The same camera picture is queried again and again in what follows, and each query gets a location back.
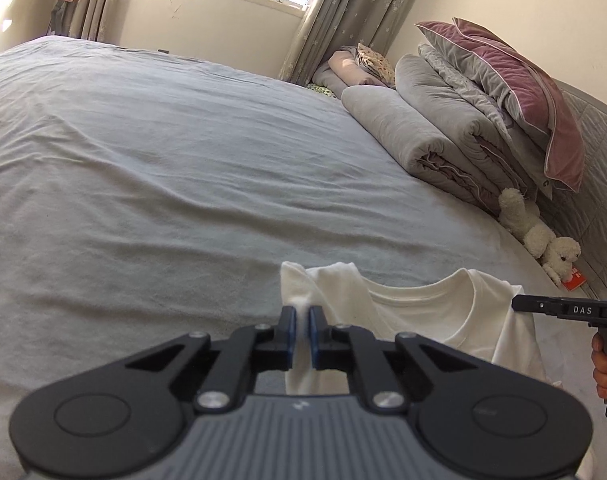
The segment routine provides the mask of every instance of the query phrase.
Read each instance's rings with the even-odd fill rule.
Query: white t-shirt
[[[459,269],[433,285],[399,288],[365,279],[354,264],[304,269],[285,262],[281,266],[282,302],[296,308],[298,326],[295,361],[286,373],[286,392],[347,393],[344,374],[311,367],[307,329],[311,305],[321,305],[331,325],[359,325],[386,340],[394,340],[399,332],[416,332],[545,381],[533,315],[514,312],[510,307],[517,294],[523,294],[522,286],[478,270]]]

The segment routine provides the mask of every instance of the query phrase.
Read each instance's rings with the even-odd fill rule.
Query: gray curtain
[[[301,86],[343,45],[363,43],[386,54],[414,0],[313,0],[280,79]]]
[[[115,2],[116,0],[58,0],[53,8],[48,33],[103,41]]]

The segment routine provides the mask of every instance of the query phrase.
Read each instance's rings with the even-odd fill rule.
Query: quilted headboard
[[[586,166],[579,193],[556,191],[554,203],[540,198],[539,208],[558,235],[581,244],[577,268],[587,278],[584,291],[607,300],[607,106],[570,85],[557,84],[583,133]]]

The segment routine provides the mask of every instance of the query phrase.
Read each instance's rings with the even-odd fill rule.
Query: stuffed animal
[[[539,208],[523,198],[519,189],[504,189],[499,196],[499,223],[503,225],[532,256],[541,258],[541,266],[551,280],[560,285],[572,277],[572,264],[581,247],[572,238],[558,237],[539,218]]]

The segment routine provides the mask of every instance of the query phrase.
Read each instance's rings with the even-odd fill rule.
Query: bed
[[[194,59],[47,37],[0,55],[0,480],[18,400],[190,330],[280,312],[279,266],[354,262],[393,286],[460,267],[558,294],[489,215],[407,173],[343,108]],[[582,324],[537,320],[597,424]],[[280,391],[278,374],[261,377]]]

